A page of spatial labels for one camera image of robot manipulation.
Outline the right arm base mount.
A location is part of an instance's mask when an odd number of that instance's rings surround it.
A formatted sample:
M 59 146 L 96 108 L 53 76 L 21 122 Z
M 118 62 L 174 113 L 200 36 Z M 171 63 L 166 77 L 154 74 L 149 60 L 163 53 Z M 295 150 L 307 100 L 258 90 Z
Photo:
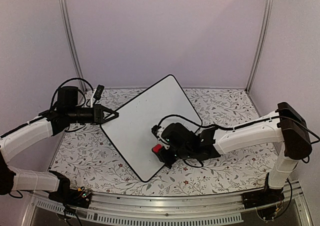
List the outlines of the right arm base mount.
M 252 209 L 280 202 L 285 198 L 283 189 L 284 188 L 271 189 L 266 187 L 260 190 L 245 192 L 241 195 L 244 208 Z

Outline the red whiteboard eraser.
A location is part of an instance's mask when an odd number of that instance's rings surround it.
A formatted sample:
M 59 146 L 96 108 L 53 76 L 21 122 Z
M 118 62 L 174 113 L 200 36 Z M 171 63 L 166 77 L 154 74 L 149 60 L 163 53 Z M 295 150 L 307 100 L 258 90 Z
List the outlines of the red whiteboard eraser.
M 158 154 L 159 151 L 162 149 L 162 147 L 163 146 L 161 144 L 157 144 L 152 148 L 152 152 L 155 153 L 155 154 Z

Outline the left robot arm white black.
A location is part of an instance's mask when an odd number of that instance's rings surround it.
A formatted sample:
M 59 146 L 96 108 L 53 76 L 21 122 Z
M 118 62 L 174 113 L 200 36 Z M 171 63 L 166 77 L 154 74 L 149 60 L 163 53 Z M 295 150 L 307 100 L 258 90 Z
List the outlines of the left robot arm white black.
M 72 124 L 103 125 L 119 117 L 118 112 L 97 103 L 104 90 L 102 85 L 92 89 L 89 106 L 79 104 L 78 95 L 82 91 L 77 86 L 68 85 L 75 80 L 70 78 L 58 86 L 48 110 L 0 136 L 1 195 L 13 191 L 45 191 L 63 203 L 74 199 L 70 180 L 64 175 L 56 171 L 17 169 L 9 167 L 8 163 L 30 146 L 58 135 Z

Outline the white whiteboard with black frame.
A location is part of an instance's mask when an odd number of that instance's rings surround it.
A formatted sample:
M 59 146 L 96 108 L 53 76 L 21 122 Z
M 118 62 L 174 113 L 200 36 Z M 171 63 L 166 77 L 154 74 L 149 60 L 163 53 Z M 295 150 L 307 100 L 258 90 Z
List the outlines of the white whiteboard with black frame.
M 181 123 L 196 132 L 202 120 L 177 79 L 169 74 L 117 109 L 119 116 L 101 125 L 118 154 L 140 181 L 149 182 L 163 167 L 152 148 L 152 127 Z

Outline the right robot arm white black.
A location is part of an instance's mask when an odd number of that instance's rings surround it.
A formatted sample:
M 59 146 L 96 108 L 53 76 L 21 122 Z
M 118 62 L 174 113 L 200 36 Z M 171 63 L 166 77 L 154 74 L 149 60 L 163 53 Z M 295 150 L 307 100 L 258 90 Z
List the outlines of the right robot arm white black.
M 308 163 L 313 145 L 319 136 L 308 129 L 305 119 L 287 102 L 278 103 L 277 109 L 256 120 L 236 126 L 218 124 L 199 125 L 199 134 L 174 122 L 162 128 L 154 125 L 151 133 L 161 143 L 152 152 L 167 168 L 177 160 L 205 160 L 219 158 L 231 151 L 266 144 L 281 143 L 281 151 L 275 166 L 265 178 L 264 188 L 255 193 L 262 204 L 269 204 L 283 192 L 289 175 L 299 161 Z

